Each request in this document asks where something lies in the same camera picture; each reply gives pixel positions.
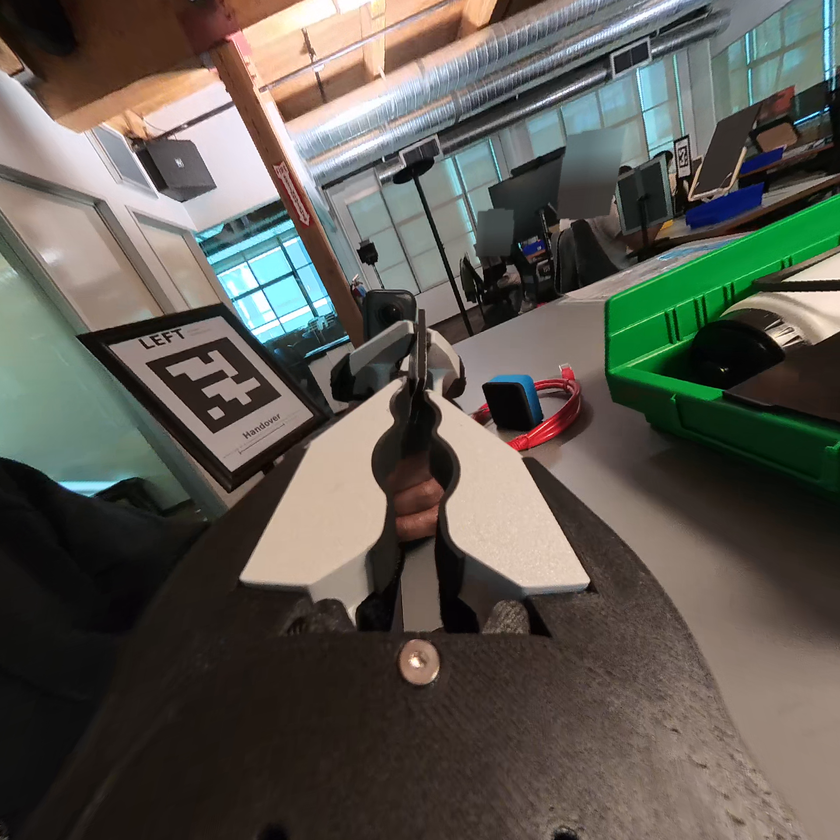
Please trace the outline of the small monitor on stand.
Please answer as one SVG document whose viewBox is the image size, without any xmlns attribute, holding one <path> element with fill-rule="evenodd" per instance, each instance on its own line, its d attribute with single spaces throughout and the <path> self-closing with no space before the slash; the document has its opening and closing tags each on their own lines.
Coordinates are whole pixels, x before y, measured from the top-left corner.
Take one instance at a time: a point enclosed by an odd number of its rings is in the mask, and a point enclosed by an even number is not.
<svg viewBox="0 0 840 840">
<path fill-rule="evenodd" d="M 621 236 L 629 245 L 630 255 L 638 261 L 650 257 L 662 227 L 674 219 L 666 153 L 619 176 L 616 206 Z"/>
</svg>

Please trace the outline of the person's left hand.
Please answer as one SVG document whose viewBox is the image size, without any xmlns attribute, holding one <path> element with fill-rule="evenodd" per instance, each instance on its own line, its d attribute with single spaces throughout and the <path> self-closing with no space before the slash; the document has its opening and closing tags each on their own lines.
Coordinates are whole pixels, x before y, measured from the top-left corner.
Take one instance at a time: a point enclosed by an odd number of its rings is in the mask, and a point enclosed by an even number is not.
<svg viewBox="0 0 840 840">
<path fill-rule="evenodd" d="M 392 494 L 395 534 L 405 545 L 431 539 L 438 530 L 438 514 L 445 490 L 433 476 L 425 454 L 401 459 L 386 479 Z"/>
</svg>

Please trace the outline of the black flat sheet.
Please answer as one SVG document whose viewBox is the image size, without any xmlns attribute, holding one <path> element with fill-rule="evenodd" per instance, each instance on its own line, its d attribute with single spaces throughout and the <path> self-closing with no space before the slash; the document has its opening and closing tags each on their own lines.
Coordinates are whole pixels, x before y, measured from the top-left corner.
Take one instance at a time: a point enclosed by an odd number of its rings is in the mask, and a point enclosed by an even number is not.
<svg viewBox="0 0 840 840">
<path fill-rule="evenodd" d="M 782 362 L 723 395 L 762 411 L 839 424 L 839 334 L 791 350 Z"/>
</svg>

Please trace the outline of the green plastic bin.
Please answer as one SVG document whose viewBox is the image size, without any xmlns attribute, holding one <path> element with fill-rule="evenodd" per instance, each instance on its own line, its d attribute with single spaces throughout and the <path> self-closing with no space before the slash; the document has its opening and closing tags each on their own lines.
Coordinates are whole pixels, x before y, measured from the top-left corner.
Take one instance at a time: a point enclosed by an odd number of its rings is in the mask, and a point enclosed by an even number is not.
<svg viewBox="0 0 840 840">
<path fill-rule="evenodd" d="M 689 373 L 697 332 L 748 296 L 752 282 L 838 246 L 839 198 L 619 292 L 605 304 L 605 378 L 614 403 L 658 431 L 838 499 L 838 426 L 723 396 Z"/>
</svg>

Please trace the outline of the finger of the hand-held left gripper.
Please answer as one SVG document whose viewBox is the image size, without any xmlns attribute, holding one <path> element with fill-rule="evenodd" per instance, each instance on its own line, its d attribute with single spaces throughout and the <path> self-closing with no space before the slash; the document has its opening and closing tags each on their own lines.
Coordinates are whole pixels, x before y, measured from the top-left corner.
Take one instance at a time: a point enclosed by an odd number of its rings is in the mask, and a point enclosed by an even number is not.
<svg viewBox="0 0 840 840">
<path fill-rule="evenodd" d="M 348 360 L 350 394 L 371 396 L 395 377 L 415 344 L 417 324 L 402 320 L 369 339 Z"/>
<path fill-rule="evenodd" d="M 436 330 L 427 331 L 425 388 L 441 396 L 461 396 L 465 367 L 451 344 Z"/>
</svg>

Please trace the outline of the black office chair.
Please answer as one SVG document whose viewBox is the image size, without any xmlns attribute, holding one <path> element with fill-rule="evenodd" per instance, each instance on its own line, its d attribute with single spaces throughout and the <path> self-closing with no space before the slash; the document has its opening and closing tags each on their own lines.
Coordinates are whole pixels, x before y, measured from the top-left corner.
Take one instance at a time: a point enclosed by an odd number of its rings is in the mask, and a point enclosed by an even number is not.
<svg viewBox="0 0 840 840">
<path fill-rule="evenodd" d="M 487 329 L 520 314 L 523 288 L 515 269 L 497 262 L 478 271 L 464 255 L 459 261 L 459 276 L 467 301 L 477 305 Z"/>
</svg>

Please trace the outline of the blue plastic bin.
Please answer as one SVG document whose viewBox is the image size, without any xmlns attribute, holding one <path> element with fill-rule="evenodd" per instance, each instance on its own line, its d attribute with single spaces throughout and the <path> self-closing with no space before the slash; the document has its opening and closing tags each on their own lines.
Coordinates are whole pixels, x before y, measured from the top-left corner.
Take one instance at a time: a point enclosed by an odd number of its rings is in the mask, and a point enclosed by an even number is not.
<svg viewBox="0 0 840 840">
<path fill-rule="evenodd" d="M 686 213 L 686 225 L 690 229 L 699 229 L 730 221 L 760 207 L 763 193 L 764 182 L 758 182 L 701 203 Z"/>
</svg>

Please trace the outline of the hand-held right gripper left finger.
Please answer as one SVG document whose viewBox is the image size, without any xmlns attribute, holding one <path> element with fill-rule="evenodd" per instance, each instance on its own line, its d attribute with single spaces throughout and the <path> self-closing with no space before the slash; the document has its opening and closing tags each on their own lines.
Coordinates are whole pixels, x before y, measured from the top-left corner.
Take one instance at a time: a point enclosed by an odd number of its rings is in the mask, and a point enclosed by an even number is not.
<svg viewBox="0 0 840 840">
<path fill-rule="evenodd" d="M 250 588 L 359 607 L 391 583 L 399 550 L 391 476 L 403 456 L 411 406 L 395 379 L 306 448 L 239 575 Z"/>
</svg>

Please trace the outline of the thin dark card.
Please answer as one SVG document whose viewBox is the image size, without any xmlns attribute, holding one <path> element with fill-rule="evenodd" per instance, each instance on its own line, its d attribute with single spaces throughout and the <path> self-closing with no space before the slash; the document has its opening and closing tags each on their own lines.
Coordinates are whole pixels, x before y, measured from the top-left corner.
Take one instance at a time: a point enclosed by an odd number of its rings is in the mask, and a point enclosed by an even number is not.
<svg viewBox="0 0 840 840">
<path fill-rule="evenodd" d="M 425 310 L 417 310 L 415 342 L 408 365 L 410 392 L 409 415 L 404 448 L 408 455 L 418 455 L 427 446 L 426 390 L 427 324 Z"/>
</svg>

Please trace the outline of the black wall speaker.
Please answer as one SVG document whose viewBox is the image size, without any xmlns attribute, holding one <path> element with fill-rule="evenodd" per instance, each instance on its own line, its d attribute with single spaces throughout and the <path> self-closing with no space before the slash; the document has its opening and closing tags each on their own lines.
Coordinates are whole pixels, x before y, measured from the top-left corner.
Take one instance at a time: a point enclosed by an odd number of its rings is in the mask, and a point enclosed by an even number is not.
<svg viewBox="0 0 840 840">
<path fill-rule="evenodd" d="M 133 151 L 157 193 L 175 202 L 187 203 L 217 188 L 192 141 L 156 139 L 135 144 Z"/>
</svg>

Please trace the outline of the white roll black cap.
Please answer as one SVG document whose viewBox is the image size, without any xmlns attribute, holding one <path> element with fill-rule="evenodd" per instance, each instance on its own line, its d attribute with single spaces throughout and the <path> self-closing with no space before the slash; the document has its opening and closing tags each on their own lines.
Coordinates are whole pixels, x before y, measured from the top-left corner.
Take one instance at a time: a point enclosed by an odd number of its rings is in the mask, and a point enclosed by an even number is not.
<svg viewBox="0 0 840 840">
<path fill-rule="evenodd" d="M 839 291 L 758 292 L 701 328 L 689 349 L 698 382 L 723 390 L 838 333 Z"/>
</svg>

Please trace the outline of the black framed marker sign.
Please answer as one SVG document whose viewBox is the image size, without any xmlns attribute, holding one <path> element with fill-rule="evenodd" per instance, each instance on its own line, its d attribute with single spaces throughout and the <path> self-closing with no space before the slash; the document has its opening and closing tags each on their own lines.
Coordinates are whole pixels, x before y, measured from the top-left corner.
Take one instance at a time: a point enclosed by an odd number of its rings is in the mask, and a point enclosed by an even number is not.
<svg viewBox="0 0 840 840">
<path fill-rule="evenodd" d="M 332 416 L 222 303 L 77 340 L 227 493 Z"/>
</svg>

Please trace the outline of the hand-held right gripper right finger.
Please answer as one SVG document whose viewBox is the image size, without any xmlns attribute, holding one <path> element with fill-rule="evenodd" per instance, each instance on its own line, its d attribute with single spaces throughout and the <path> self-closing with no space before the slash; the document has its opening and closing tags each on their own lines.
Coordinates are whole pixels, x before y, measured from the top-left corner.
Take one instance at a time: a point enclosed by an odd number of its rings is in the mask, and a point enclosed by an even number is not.
<svg viewBox="0 0 840 840">
<path fill-rule="evenodd" d="M 570 595 L 591 585 L 529 467 L 532 461 L 440 394 L 429 465 L 444 491 L 435 537 L 444 625 L 482 625 L 499 602 Z"/>
</svg>

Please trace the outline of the tilted black board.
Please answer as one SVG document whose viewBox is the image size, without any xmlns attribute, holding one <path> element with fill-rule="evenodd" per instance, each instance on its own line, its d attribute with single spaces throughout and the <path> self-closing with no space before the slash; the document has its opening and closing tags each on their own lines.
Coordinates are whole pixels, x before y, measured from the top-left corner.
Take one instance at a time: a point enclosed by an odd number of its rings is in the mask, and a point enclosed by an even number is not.
<svg viewBox="0 0 840 840">
<path fill-rule="evenodd" d="M 688 199 L 707 202 L 733 187 L 746 154 L 746 145 L 762 109 L 758 102 L 718 122 L 707 152 L 691 183 Z"/>
</svg>

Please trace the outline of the black floor lamp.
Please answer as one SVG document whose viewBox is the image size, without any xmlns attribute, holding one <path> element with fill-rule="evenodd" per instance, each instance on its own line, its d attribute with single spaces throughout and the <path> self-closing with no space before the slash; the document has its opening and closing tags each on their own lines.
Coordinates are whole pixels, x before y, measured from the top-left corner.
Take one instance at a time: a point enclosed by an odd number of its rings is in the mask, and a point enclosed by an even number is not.
<svg viewBox="0 0 840 840">
<path fill-rule="evenodd" d="M 414 185 L 416 194 L 418 195 L 419 201 L 422 205 L 423 214 L 425 215 L 427 223 L 430 227 L 430 231 L 432 232 L 437 252 L 444 265 L 448 283 L 455 297 L 461 320 L 465 326 L 465 330 L 467 331 L 468 336 L 472 337 L 475 335 L 475 333 L 472 328 L 471 321 L 469 320 L 467 309 L 458 289 L 458 284 L 456 282 L 454 272 L 452 271 L 451 265 L 448 262 L 448 258 L 445 252 L 445 246 L 438 232 L 438 227 L 436 226 L 436 223 L 434 221 L 432 210 L 428 204 L 425 191 L 420 182 L 422 175 L 428 173 L 433 168 L 433 166 L 433 157 L 416 157 L 410 160 L 408 163 L 403 164 L 402 168 L 393 175 L 392 183 L 395 185 L 404 185 L 407 183 L 412 183 Z"/>
</svg>

